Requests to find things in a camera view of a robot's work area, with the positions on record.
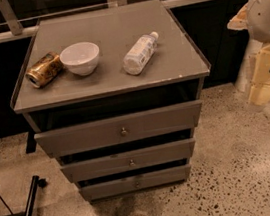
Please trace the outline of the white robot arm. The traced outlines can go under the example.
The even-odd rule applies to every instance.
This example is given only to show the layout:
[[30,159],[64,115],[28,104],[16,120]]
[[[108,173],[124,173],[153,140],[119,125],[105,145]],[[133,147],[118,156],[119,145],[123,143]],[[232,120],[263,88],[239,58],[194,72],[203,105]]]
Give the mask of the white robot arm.
[[247,30],[250,39],[236,85],[248,94],[248,103],[270,101],[270,0],[248,0],[229,21],[230,30]]

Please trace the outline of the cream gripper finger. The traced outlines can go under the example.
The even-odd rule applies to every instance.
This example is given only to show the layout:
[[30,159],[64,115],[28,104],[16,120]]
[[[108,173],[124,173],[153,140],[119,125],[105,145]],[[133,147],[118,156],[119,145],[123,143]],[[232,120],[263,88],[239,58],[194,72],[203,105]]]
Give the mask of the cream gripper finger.
[[250,88],[248,102],[255,105],[266,105],[270,101],[270,86],[269,85],[252,85]]

